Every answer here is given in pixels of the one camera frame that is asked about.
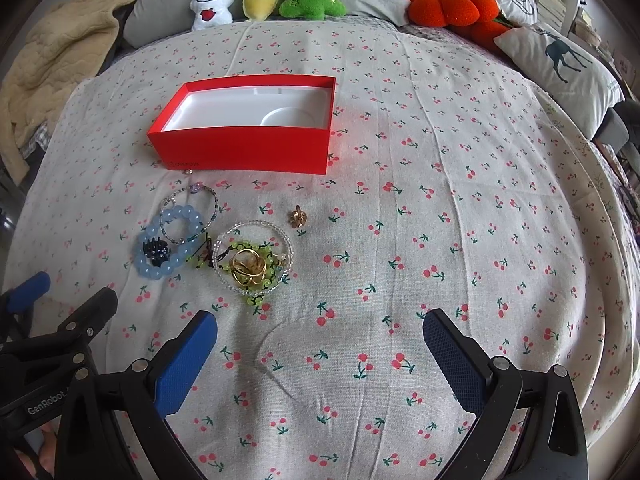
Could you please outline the black hair claw clip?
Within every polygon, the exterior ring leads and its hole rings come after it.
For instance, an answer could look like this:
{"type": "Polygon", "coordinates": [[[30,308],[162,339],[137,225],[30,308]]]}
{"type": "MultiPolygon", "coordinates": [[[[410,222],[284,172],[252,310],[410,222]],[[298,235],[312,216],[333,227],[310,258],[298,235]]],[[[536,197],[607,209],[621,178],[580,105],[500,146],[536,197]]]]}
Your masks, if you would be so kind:
{"type": "Polygon", "coordinates": [[[160,238],[149,238],[142,243],[142,252],[152,266],[160,268],[169,259],[168,244],[160,238]]]}

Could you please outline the red jewelry box white insert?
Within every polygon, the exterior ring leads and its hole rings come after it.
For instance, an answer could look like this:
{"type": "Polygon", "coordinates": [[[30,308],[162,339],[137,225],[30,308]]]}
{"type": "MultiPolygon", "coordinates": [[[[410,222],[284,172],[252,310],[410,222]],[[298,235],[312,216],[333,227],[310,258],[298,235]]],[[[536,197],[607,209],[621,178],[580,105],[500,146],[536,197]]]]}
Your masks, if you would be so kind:
{"type": "Polygon", "coordinates": [[[148,138],[172,170],[325,174],[336,79],[263,74],[186,82],[148,138]]]}

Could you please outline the large gold knot earring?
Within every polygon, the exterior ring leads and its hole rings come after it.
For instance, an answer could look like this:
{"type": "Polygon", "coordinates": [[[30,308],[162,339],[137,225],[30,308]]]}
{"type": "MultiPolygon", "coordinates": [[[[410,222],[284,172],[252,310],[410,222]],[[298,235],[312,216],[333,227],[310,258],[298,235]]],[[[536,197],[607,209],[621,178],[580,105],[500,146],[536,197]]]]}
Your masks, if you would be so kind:
{"type": "Polygon", "coordinates": [[[253,248],[242,248],[231,258],[230,271],[236,284],[245,288],[256,287],[266,278],[266,259],[253,248]]]}

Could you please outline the small gold earring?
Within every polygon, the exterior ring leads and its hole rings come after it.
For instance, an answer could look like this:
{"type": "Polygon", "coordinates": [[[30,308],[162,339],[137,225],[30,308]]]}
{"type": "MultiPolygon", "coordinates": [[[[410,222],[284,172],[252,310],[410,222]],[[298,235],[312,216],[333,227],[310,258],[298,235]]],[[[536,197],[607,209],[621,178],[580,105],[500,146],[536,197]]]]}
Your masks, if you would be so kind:
{"type": "Polygon", "coordinates": [[[290,225],[294,229],[300,229],[303,226],[306,226],[307,221],[308,216],[299,205],[296,205],[294,210],[288,216],[288,222],[290,222],[290,225]]]}

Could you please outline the cherry print bed sheet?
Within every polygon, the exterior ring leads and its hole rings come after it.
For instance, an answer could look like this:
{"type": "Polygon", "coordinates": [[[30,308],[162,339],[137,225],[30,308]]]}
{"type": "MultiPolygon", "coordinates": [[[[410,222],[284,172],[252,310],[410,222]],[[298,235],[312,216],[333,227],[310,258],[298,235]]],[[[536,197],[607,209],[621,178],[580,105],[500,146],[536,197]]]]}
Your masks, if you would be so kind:
{"type": "Polygon", "coordinates": [[[93,343],[108,372],[213,312],[215,350],[170,421],[209,479],[436,477],[472,417],[425,347],[431,309],[492,356],[563,365],[589,442],[639,380],[638,249],[605,164],[536,84],[444,37],[240,23],[128,55],[74,91],[27,195],[4,282],[38,271],[38,333],[116,290],[93,343]],[[336,79],[326,174],[163,167],[146,133],[172,95],[248,74],[336,79]],[[293,271],[259,306],[212,270],[134,270],[134,239],[192,181],[214,234],[288,233],[293,271]]]}

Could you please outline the beige quilted blanket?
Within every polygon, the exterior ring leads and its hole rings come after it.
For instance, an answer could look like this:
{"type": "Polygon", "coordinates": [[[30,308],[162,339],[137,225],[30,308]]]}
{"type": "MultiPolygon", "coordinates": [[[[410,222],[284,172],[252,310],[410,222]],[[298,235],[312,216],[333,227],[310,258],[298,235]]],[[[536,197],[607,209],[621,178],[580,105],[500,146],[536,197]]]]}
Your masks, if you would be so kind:
{"type": "Polygon", "coordinates": [[[29,172],[22,148],[55,129],[81,81],[96,76],[119,32],[114,12],[136,0],[70,0],[35,24],[1,84],[1,159],[16,184],[29,172]]]}

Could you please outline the grey office chair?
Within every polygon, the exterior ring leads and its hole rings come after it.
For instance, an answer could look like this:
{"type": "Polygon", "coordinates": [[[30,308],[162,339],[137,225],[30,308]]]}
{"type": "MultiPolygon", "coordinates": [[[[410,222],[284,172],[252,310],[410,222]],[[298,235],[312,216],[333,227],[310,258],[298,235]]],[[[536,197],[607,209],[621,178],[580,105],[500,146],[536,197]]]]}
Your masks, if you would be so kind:
{"type": "Polygon", "coordinates": [[[639,103],[626,100],[610,107],[594,138],[623,153],[628,162],[639,161],[639,103]]]}

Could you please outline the white bunny plush toy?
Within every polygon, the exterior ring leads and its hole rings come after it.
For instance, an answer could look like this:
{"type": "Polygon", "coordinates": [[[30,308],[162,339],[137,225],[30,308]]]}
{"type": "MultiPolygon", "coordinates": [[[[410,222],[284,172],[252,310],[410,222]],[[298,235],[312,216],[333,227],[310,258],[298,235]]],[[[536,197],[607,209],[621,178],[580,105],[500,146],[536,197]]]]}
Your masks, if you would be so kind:
{"type": "Polygon", "coordinates": [[[234,0],[191,0],[190,9],[194,14],[192,32],[231,24],[230,8],[233,3],[234,0]]]}

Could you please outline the deer print white pillow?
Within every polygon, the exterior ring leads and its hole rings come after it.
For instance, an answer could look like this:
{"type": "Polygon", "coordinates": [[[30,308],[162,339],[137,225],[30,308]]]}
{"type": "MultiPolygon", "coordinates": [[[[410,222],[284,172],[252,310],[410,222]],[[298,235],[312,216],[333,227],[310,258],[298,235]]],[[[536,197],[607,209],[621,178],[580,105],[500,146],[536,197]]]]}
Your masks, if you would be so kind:
{"type": "Polygon", "coordinates": [[[494,43],[589,140],[608,109],[624,99],[620,84],[600,61],[545,24],[512,28],[494,43]]]}

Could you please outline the orange pumpkin plush cushion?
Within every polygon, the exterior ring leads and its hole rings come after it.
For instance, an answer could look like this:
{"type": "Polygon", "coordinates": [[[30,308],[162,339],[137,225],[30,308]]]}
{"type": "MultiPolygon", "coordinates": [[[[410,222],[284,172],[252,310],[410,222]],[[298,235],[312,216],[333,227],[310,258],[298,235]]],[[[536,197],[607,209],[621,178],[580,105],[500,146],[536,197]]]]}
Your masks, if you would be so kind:
{"type": "Polygon", "coordinates": [[[479,47],[502,55],[495,39],[512,26],[500,18],[496,0],[408,0],[411,24],[446,28],[479,47]]]}

